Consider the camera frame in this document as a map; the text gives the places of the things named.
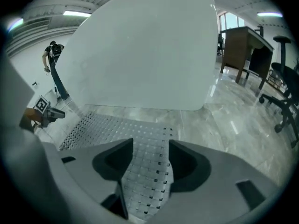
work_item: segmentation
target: black office chair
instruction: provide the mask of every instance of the black office chair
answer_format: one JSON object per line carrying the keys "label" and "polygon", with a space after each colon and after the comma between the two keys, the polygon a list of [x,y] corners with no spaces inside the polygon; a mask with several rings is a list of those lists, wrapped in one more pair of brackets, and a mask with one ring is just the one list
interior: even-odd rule
{"label": "black office chair", "polygon": [[223,56],[223,41],[224,38],[221,34],[218,34],[218,47],[217,47],[217,54]]}
{"label": "black office chair", "polygon": [[291,98],[278,100],[275,97],[270,97],[262,94],[259,101],[263,103],[264,98],[268,99],[269,102],[276,104],[281,108],[281,114],[283,116],[282,123],[275,125],[275,132],[279,133],[286,124],[291,124],[295,132],[296,140],[291,142],[291,147],[295,147],[299,141],[298,129],[290,110],[290,106],[299,102],[299,75],[290,67],[285,66],[285,44],[291,43],[291,40],[283,36],[275,36],[273,38],[276,42],[281,44],[281,63],[272,63],[272,68],[281,77],[288,88],[288,93],[291,94]]}

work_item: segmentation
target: window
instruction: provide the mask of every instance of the window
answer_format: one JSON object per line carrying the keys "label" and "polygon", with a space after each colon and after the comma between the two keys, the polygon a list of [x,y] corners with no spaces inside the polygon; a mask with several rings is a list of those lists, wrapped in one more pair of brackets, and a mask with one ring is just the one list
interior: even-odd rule
{"label": "window", "polygon": [[245,26],[244,19],[238,17],[238,20],[239,20],[239,27],[244,27]]}
{"label": "window", "polygon": [[242,19],[232,13],[225,13],[225,14],[221,15],[220,23],[221,23],[221,31],[231,29],[231,28],[245,26],[244,19]]}
{"label": "window", "polygon": [[224,17],[224,15],[222,15],[220,17],[220,19],[221,19],[221,31],[226,30],[225,29],[225,17]]}
{"label": "window", "polygon": [[238,21],[237,21],[238,17],[236,15],[233,15],[232,13],[226,13],[225,18],[226,18],[226,29],[238,27]]}

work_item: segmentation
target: marble floor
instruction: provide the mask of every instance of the marble floor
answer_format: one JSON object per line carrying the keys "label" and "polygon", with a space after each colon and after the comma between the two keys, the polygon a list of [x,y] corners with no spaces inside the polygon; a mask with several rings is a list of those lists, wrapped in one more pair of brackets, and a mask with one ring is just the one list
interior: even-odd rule
{"label": "marble floor", "polygon": [[266,93],[277,98],[280,94],[267,83],[258,89],[260,79],[243,73],[239,84],[234,82],[237,71],[226,68],[220,74],[220,63],[215,64],[214,82],[204,106],[197,111],[159,110],[129,107],[85,105],[77,107],[68,99],[57,104],[66,113],[47,128],[36,131],[42,141],[58,148],[72,128],[88,111],[147,122],[176,126],[179,140],[221,150],[241,157],[253,167],[283,186],[298,160],[298,146],[291,149],[295,139],[292,127],[275,133],[281,121],[275,105],[260,104],[258,98]]}

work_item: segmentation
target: black cushion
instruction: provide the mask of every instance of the black cushion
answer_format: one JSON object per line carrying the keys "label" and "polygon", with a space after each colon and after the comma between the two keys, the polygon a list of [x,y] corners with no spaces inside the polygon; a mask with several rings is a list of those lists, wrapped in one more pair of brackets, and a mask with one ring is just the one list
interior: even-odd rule
{"label": "black cushion", "polygon": [[279,74],[283,79],[288,90],[290,91],[292,98],[299,102],[299,75],[293,69],[285,66],[284,72],[280,72],[280,63],[272,63],[271,67]]}
{"label": "black cushion", "polygon": [[291,40],[285,36],[275,36],[273,37],[273,40],[276,42],[281,42],[281,43],[291,43]]}

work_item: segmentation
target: wooden desk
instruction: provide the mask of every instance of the wooden desk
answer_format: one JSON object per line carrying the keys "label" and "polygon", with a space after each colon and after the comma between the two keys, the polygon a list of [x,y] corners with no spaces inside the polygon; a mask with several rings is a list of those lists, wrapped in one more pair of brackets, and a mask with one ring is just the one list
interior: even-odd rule
{"label": "wooden desk", "polygon": [[239,83],[241,74],[244,71],[245,61],[250,56],[251,49],[254,49],[249,72],[253,71],[262,78],[259,86],[259,89],[261,89],[268,76],[273,47],[249,27],[228,29],[221,31],[221,33],[226,33],[226,40],[220,72],[223,73],[226,65],[238,69],[239,72],[235,82]]}

